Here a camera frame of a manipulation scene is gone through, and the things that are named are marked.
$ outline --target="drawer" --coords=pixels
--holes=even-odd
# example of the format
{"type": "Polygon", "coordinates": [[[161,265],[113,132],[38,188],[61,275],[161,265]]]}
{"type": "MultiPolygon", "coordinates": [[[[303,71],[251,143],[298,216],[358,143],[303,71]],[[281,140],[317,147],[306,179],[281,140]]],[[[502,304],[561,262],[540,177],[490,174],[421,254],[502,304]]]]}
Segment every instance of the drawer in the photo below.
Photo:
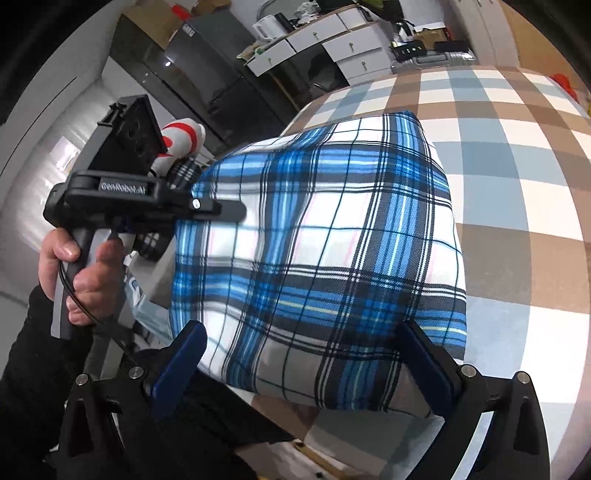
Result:
{"type": "Polygon", "coordinates": [[[250,68],[252,73],[259,77],[267,70],[279,65],[282,61],[287,60],[295,54],[296,51],[291,48],[291,45],[285,40],[281,40],[262,55],[254,57],[246,66],[250,68]]]}
{"type": "Polygon", "coordinates": [[[338,15],[348,30],[363,25],[364,23],[371,22],[369,13],[360,8],[348,8],[347,10],[339,12],[338,15]]]}
{"type": "Polygon", "coordinates": [[[347,79],[347,81],[349,82],[349,85],[353,86],[357,85],[358,83],[370,82],[371,80],[377,80],[390,75],[392,75],[392,71],[390,69],[383,69],[376,70],[375,72],[364,73],[363,75],[347,79]]]}
{"type": "Polygon", "coordinates": [[[388,39],[378,24],[373,23],[326,41],[322,45],[331,59],[339,61],[376,48],[388,48],[388,39]]]}
{"type": "Polygon", "coordinates": [[[393,58],[394,54],[390,55],[387,50],[378,48],[341,60],[337,65],[349,80],[365,73],[389,69],[393,58]]]}
{"type": "Polygon", "coordinates": [[[333,14],[298,28],[287,36],[287,41],[294,47],[295,51],[302,51],[315,43],[327,40],[345,31],[347,31],[345,24],[341,22],[338,15],[333,14]]]}

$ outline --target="floor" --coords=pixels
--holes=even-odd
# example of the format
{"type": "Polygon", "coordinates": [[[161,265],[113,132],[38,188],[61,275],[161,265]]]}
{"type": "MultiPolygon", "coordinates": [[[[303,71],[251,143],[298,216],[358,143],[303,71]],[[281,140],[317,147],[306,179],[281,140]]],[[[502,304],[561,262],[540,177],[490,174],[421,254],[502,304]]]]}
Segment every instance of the floor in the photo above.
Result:
{"type": "Polygon", "coordinates": [[[239,455],[265,480],[377,480],[374,476],[364,475],[318,451],[307,447],[304,451],[318,458],[317,461],[322,466],[289,442],[253,445],[240,451],[239,455]]]}

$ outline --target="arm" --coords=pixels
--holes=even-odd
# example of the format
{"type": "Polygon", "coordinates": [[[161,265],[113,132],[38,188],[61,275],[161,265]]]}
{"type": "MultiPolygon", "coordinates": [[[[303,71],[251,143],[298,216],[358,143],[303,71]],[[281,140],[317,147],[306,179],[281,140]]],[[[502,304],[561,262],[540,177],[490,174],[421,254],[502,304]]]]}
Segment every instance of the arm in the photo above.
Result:
{"type": "MultiPolygon", "coordinates": [[[[0,468],[12,478],[55,477],[43,457],[59,439],[66,401],[92,344],[90,319],[68,299],[70,321],[79,328],[65,341],[50,334],[59,260],[75,261],[80,249],[63,229],[50,232],[41,246],[40,286],[31,292],[27,318],[13,344],[0,380],[0,468]]],[[[123,246],[109,240],[96,251],[96,263],[74,278],[80,301],[94,315],[113,312],[122,281],[123,246]]]]}
{"type": "Polygon", "coordinates": [[[53,338],[52,309],[53,302],[36,287],[0,380],[0,436],[35,463],[58,442],[64,402],[92,343],[88,327],[77,328],[68,342],[53,338]]]}

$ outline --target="brown and white checkered blanket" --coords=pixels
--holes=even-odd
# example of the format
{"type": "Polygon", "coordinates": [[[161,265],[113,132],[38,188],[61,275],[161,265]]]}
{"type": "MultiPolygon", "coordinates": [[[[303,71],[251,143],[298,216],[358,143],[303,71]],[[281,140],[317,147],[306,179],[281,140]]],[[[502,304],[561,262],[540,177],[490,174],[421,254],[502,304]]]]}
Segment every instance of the brown and white checkered blanket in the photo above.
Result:
{"type": "MultiPolygon", "coordinates": [[[[465,361],[485,375],[531,374],[552,478],[566,479],[591,445],[591,120],[542,75],[452,67],[326,95],[285,134],[400,110],[417,114],[450,185],[466,270],[465,361]]],[[[247,400],[310,446],[387,480],[409,473],[441,425],[247,400]]],[[[489,421],[481,421],[458,478],[467,476],[489,421]]]]}

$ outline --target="white and blue plaid cushion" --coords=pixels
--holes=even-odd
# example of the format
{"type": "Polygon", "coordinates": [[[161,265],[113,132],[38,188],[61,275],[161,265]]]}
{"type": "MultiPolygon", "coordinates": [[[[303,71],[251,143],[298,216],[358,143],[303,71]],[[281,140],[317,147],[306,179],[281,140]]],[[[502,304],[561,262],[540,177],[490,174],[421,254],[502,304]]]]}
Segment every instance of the white and blue plaid cushion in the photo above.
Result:
{"type": "Polygon", "coordinates": [[[240,224],[182,221],[174,335],[203,322],[200,368],[262,395],[391,410],[397,322],[454,358],[466,345],[462,253],[446,176],[410,112],[244,147],[195,197],[239,199],[240,224]]]}

